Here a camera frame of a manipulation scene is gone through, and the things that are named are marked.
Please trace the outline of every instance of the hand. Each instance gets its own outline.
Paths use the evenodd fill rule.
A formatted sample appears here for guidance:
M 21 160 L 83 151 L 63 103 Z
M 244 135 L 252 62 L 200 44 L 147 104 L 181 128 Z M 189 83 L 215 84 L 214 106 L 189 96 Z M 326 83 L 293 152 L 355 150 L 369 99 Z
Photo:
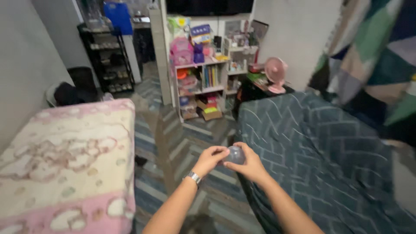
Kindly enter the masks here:
M 200 178 L 203 178 L 208 175 L 222 159 L 227 157 L 229 153 L 230 150 L 227 147 L 211 146 L 202 152 L 192 171 Z
M 244 165 L 238 165 L 232 162 L 224 162 L 224 166 L 243 174 L 248 180 L 253 181 L 260 185 L 265 179 L 269 178 L 270 175 L 264 169 L 261 163 L 260 157 L 246 144 L 243 142 L 236 142 L 234 146 L 241 147 L 245 154 Z

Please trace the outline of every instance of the tv screen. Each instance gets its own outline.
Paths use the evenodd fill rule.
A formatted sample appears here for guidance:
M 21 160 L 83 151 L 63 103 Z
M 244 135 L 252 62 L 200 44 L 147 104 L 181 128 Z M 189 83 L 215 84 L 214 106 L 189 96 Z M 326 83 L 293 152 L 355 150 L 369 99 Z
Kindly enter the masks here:
M 250 13 L 254 0 L 166 0 L 169 14 L 184 16 Z

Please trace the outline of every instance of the herringbone floor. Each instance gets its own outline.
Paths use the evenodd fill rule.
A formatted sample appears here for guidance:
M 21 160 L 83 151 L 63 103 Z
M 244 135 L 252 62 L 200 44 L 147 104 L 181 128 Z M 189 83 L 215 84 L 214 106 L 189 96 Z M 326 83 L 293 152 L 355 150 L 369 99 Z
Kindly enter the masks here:
M 229 146 L 236 122 L 226 113 L 206 122 L 193 119 L 181 124 L 171 105 L 163 106 L 154 62 L 145 64 L 143 82 L 131 99 L 136 104 L 136 154 L 148 161 L 136 168 L 136 232 L 146 223 L 200 153 L 212 145 Z M 234 172 L 216 167 L 203 181 L 181 233 L 263 233 Z

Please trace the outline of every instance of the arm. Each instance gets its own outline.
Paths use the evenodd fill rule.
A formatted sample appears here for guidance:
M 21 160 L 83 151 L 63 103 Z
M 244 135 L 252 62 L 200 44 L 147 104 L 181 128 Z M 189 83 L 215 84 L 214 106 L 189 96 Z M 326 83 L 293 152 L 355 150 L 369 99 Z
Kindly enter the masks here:
M 247 144 L 237 142 L 234 145 L 243 149 L 246 157 L 245 163 L 244 165 L 238 165 L 231 162 L 225 162 L 224 166 L 243 174 L 247 179 L 255 182 L 263 189 L 285 233 L 323 233 L 322 230 L 267 173 L 260 161 L 260 157 L 250 147 L 248 147 Z
M 204 150 L 192 171 L 200 178 L 205 177 L 230 151 L 226 147 L 212 146 Z M 176 234 L 181 230 L 186 213 L 195 198 L 198 186 L 190 177 L 185 177 L 168 200 L 153 215 L 143 234 Z

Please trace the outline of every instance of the pink desk fan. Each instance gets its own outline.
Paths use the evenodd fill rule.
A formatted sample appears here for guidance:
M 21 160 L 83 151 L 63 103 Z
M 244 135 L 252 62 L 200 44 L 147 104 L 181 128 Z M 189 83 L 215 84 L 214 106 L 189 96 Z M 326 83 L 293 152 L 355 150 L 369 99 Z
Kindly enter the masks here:
M 285 73 L 287 70 L 287 64 L 280 58 L 270 57 L 267 59 L 264 67 L 267 78 L 273 82 L 269 86 L 269 91 L 272 93 L 286 93 L 283 85 L 285 84 Z

